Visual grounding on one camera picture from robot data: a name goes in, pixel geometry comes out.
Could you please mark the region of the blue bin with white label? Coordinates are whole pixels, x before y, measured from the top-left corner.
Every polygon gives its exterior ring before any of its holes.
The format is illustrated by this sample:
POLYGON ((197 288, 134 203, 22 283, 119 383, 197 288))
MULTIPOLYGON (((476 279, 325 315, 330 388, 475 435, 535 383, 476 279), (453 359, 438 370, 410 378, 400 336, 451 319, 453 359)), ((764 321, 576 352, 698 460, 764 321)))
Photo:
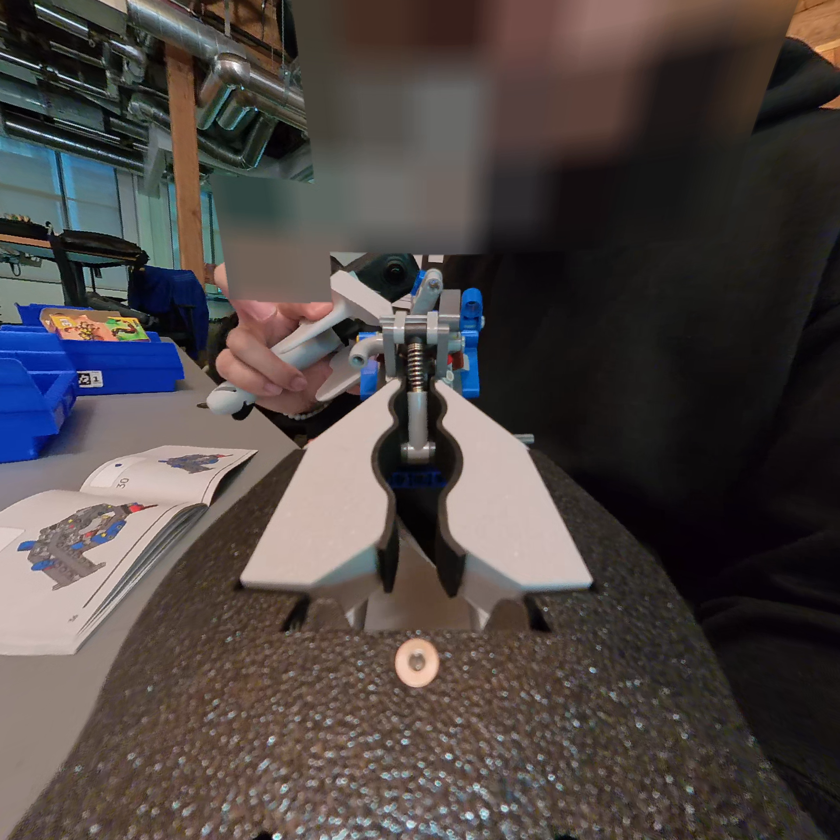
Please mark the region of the blue bin with white label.
MULTIPOLYGON (((17 304, 22 323, 14 325, 45 329, 39 321, 43 308, 52 307, 17 304)), ((59 339, 77 367, 80 389, 92 395, 174 392, 185 378, 179 350, 175 344, 162 341, 156 332, 143 328, 150 335, 149 343, 77 343, 59 339)))

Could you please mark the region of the person's right hand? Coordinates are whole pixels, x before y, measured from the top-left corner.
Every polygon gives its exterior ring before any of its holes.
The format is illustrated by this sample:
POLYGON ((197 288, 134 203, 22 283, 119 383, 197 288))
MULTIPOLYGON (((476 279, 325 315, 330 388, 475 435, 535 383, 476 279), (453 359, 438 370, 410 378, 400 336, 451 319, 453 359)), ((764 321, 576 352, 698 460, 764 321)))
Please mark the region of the person's right hand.
POLYGON ((330 314, 330 302, 267 303, 234 301, 238 326, 227 336, 217 357, 217 372, 226 382, 256 396, 256 404, 286 416, 324 408, 315 396, 331 375, 330 362, 320 360, 299 370, 272 353, 301 321, 315 322, 330 314))

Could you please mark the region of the lego instruction booklet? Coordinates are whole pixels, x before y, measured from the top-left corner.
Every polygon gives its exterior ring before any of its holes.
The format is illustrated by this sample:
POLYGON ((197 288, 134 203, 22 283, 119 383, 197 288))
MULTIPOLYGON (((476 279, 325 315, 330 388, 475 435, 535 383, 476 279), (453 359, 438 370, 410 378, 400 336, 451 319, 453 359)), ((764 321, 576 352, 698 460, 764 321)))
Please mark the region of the lego instruction booklet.
POLYGON ((2 655, 75 654, 256 453, 152 448, 2 510, 2 655))

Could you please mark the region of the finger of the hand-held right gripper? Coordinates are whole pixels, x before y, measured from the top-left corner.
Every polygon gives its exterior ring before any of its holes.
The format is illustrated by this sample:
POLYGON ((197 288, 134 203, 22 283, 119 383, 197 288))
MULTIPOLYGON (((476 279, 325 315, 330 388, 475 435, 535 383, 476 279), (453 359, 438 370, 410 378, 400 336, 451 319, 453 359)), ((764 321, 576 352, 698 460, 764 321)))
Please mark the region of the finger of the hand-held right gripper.
POLYGON ((345 319, 380 322, 394 314, 392 303, 366 286, 353 272, 334 272, 330 284, 333 310, 341 311, 345 319))

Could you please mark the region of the person's black clothed body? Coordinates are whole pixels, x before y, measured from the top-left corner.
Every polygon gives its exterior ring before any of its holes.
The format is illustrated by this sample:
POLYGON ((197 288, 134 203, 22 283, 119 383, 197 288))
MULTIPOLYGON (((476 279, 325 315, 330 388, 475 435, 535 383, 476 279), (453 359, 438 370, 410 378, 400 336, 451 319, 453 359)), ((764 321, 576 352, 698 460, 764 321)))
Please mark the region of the person's black clothed body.
POLYGON ((659 557, 764 754, 838 838, 838 69, 780 50, 712 236, 446 258, 478 406, 659 557))

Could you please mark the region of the colourful packet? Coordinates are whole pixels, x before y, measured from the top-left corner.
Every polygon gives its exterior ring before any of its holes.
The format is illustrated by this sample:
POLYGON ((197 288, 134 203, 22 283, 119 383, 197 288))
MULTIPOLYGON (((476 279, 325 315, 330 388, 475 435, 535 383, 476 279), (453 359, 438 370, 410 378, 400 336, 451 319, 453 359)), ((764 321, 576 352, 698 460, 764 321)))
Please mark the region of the colourful packet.
POLYGON ((136 318, 116 311, 43 308, 41 325, 59 339, 71 342, 149 343, 150 335, 136 318))

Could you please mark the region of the blue grey lego model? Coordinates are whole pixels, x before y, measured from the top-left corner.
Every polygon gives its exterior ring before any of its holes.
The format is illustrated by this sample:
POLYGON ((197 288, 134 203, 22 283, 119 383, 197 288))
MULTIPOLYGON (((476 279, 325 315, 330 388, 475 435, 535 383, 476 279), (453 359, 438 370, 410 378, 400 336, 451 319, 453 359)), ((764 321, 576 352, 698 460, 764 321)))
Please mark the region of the blue grey lego model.
POLYGON ((468 400, 478 387, 480 294, 462 303, 431 269, 415 296, 408 313, 383 298, 362 304, 378 330, 349 346, 348 362, 357 372, 380 356, 382 365, 377 388, 329 433, 342 480, 366 507, 422 488, 478 508, 532 497, 542 482, 526 445, 468 400))

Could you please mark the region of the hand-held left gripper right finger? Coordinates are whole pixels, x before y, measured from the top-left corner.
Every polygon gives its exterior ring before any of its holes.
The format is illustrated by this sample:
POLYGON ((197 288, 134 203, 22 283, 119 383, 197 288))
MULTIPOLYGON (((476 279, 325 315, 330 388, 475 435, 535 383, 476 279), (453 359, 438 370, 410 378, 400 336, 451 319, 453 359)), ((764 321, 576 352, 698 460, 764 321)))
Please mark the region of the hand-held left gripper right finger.
POLYGON ((464 562, 455 593, 484 629, 500 602, 526 595, 577 592, 593 585, 529 448, 447 385, 441 433, 456 463, 444 494, 441 534, 464 562))

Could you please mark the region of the silver ventilation duct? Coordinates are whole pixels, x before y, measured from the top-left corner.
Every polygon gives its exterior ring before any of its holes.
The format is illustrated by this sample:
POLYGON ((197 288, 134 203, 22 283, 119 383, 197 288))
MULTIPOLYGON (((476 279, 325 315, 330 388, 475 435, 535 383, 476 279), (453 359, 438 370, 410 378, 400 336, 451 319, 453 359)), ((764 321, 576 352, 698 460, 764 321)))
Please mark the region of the silver ventilation duct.
POLYGON ((259 164, 279 123, 306 133, 301 89, 284 71, 273 76, 251 64, 244 47, 170 3, 129 1, 129 23, 168 47, 183 49, 207 64, 208 72, 196 97, 196 129, 200 151, 231 170, 250 171, 259 164), (233 150, 203 132, 213 125, 234 130, 256 112, 241 150, 233 150))

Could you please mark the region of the wooden post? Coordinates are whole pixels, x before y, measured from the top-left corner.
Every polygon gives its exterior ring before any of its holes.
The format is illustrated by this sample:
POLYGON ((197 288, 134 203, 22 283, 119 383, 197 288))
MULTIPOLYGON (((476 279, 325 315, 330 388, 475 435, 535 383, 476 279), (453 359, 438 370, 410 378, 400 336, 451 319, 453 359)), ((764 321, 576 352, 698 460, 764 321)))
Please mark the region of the wooden post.
POLYGON ((169 43, 164 45, 164 57, 179 260, 181 268, 190 270, 203 284, 205 260, 193 57, 183 48, 169 43))

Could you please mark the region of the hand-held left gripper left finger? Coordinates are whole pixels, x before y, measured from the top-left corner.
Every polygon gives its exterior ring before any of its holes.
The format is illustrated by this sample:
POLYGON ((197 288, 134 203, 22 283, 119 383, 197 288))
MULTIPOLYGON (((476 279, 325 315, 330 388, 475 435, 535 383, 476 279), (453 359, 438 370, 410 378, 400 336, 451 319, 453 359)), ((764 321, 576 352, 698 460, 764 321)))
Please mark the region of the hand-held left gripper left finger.
POLYGON ((397 427, 393 380, 312 440, 240 575, 249 589, 339 604, 364 629, 368 601, 395 570, 395 503, 375 448, 397 427))

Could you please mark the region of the wooden standing desk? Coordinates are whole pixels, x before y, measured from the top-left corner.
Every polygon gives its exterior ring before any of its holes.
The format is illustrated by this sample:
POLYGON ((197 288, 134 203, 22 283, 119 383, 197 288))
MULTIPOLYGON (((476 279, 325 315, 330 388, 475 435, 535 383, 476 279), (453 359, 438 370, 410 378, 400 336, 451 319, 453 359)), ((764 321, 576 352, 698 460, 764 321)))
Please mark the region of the wooden standing desk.
POLYGON ((49 234, 50 229, 44 225, 1 218, 1 262, 39 266, 44 259, 54 261, 49 234))

